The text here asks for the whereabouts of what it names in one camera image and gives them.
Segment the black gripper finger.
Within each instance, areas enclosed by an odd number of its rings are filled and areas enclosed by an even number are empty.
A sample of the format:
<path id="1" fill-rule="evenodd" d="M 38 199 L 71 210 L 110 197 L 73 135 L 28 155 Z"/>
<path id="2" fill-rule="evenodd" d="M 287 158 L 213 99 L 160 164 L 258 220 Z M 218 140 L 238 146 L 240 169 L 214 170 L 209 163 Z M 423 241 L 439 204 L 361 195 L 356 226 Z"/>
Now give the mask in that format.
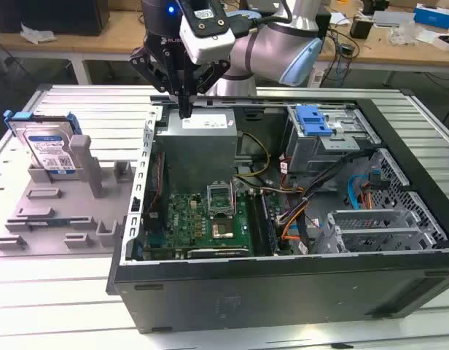
<path id="1" fill-rule="evenodd" d="M 186 117 L 186 94 L 180 70 L 170 48 L 137 47 L 130 55 L 129 64 L 159 92 L 167 92 L 179 108 L 179 117 Z"/>
<path id="2" fill-rule="evenodd" d="M 190 118 L 197 94 L 207 92 L 220 77 L 230 68 L 226 60 L 195 65 L 191 61 L 185 63 L 185 117 Z"/>

